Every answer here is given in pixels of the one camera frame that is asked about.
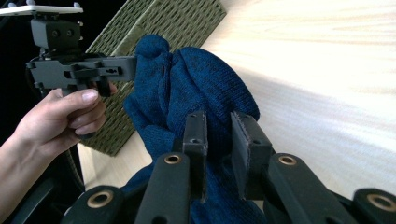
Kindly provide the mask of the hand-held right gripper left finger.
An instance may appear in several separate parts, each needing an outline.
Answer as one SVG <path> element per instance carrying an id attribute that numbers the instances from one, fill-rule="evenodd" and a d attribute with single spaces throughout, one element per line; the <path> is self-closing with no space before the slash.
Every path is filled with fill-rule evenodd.
<path id="1" fill-rule="evenodd" d="M 207 197 L 206 157 L 208 151 L 206 113 L 197 111 L 186 118 L 182 152 L 190 159 L 191 197 L 204 203 Z"/>

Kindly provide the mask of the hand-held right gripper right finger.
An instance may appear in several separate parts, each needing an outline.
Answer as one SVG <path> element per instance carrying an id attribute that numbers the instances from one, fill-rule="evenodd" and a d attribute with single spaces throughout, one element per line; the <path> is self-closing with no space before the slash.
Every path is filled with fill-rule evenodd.
<path id="1" fill-rule="evenodd" d="M 272 143 L 252 116 L 233 111 L 231 119 L 232 165 L 239 197 L 244 200 L 262 200 L 264 171 L 274 154 Z"/>

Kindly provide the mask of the blue sweater with fishbone print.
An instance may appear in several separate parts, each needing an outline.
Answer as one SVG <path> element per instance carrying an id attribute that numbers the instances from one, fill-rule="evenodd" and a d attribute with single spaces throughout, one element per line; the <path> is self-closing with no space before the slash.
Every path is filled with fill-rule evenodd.
<path id="1" fill-rule="evenodd" d="M 242 79 L 214 54 L 193 47 L 171 52 L 158 35 L 142 37 L 135 57 L 134 91 L 123 106 L 154 161 L 183 137 L 190 113 L 206 114 L 208 197 L 191 203 L 191 224 L 266 224 L 255 203 L 239 198 L 231 165 L 230 113 L 260 117 Z"/>

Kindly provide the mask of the green woven basket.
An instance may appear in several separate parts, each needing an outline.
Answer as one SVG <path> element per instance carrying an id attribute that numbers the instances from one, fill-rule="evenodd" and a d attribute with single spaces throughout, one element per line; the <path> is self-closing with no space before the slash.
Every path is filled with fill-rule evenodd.
<path id="1" fill-rule="evenodd" d="M 171 50 L 200 47 L 226 16 L 220 0 L 127 0 L 88 48 L 89 53 L 109 56 L 134 54 L 144 35 L 165 38 Z M 118 92 L 104 100 L 106 123 L 82 144 L 115 156 L 134 133 L 134 125 L 123 109 L 134 90 L 132 82 L 117 82 Z"/>

